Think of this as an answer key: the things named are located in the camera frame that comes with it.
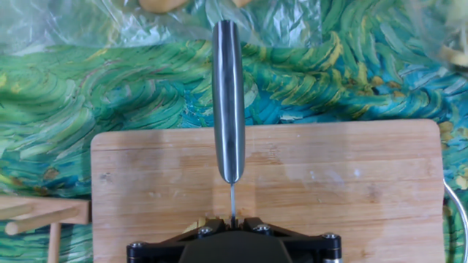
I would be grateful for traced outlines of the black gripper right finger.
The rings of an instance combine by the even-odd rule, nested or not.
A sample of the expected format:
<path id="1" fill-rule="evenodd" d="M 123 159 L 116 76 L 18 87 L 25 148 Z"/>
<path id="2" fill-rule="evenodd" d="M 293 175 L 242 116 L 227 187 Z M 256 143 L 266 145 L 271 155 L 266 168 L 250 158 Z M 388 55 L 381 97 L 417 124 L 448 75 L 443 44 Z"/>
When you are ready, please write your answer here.
<path id="1" fill-rule="evenodd" d="M 248 259 L 258 255 L 258 262 L 342 263 L 341 237 L 332 232 L 309 236 L 260 218 L 244 219 L 239 229 L 257 235 L 246 245 Z"/>

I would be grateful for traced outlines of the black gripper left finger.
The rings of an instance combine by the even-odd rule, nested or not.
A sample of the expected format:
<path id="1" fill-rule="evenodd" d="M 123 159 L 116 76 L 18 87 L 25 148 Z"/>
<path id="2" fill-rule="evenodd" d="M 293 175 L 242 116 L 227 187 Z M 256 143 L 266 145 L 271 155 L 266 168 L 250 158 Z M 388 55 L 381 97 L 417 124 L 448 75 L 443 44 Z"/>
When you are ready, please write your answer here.
<path id="1" fill-rule="evenodd" d="M 221 218 L 200 219 L 182 234 L 160 243 L 134 241 L 127 246 L 127 263 L 149 263 L 174 260 L 178 262 L 192 241 L 226 232 L 230 228 Z"/>

